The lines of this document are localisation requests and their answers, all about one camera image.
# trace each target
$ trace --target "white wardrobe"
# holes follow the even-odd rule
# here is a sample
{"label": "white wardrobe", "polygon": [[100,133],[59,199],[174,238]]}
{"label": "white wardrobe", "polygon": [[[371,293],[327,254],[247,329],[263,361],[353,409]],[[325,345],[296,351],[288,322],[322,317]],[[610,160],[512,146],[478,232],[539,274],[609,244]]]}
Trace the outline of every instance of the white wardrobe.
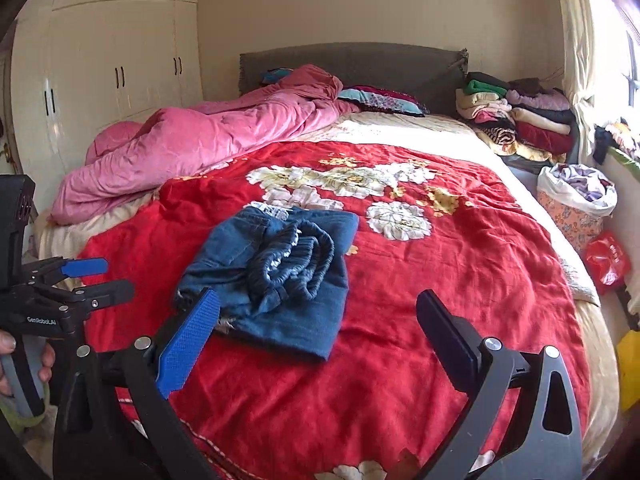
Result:
{"label": "white wardrobe", "polygon": [[11,70],[18,155],[41,212],[106,126],[202,100],[196,0],[29,0]]}

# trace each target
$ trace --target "floral laundry basket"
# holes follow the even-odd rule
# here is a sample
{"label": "floral laundry basket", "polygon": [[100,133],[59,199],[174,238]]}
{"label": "floral laundry basket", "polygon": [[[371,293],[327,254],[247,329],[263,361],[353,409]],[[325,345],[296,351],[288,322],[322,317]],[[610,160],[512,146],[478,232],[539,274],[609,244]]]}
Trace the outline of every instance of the floral laundry basket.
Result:
{"label": "floral laundry basket", "polygon": [[570,184],[554,176],[552,168],[543,168],[540,172],[538,202],[578,254],[602,232],[605,216],[612,213],[618,202],[615,186],[607,183],[606,195],[596,202],[588,202]]}

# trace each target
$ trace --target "headboard cover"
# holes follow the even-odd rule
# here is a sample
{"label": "headboard cover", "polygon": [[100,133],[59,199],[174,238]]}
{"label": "headboard cover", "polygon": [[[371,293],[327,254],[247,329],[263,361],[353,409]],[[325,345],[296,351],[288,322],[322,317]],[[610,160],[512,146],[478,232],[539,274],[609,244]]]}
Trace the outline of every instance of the headboard cover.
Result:
{"label": "headboard cover", "polygon": [[239,90],[260,88],[262,73],[312,63],[345,86],[369,85],[412,95],[433,114],[456,115],[455,91],[464,86],[466,49],[399,43],[318,43],[240,55]]}

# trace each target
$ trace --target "purple folded cloth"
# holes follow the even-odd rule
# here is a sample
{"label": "purple folded cloth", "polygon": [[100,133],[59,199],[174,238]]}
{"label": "purple folded cloth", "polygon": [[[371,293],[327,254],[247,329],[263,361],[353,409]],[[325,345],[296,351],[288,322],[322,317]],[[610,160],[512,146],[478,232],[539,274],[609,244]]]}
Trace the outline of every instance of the purple folded cloth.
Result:
{"label": "purple folded cloth", "polygon": [[557,90],[552,90],[548,94],[538,94],[535,97],[527,97],[518,94],[515,90],[509,90],[506,97],[511,105],[527,105],[533,108],[556,110],[558,112],[571,108],[567,98]]}

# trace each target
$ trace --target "mattress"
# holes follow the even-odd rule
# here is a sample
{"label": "mattress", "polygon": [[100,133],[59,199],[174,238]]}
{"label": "mattress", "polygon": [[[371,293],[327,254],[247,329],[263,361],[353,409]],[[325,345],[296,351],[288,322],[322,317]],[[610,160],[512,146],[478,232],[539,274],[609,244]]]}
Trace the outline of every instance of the mattress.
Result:
{"label": "mattress", "polygon": [[[549,232],[552,247],[558,254],[574,298],[575,316],[582,330],[591,383],[590,409],[583,439],[583,462],[585,467],[593,463],[616,419],[619,397],[614,349],[600,312],[599,299],[582,261],[571,245],[500,158],[468,126],[444,116],[410,118],[373,112],[351,114],[327,128],[294,139],[302,140],[400,146],[481,164],[500,177],[521,208]],[[36,229],[36,233],[40,234],[40,257],[57,254],[76,256],[89,236],[130,218],[149,198],[150,196],[139,199],[122,206],[124,209],[118,208],[78,226],[46,226],[41,230]]]}

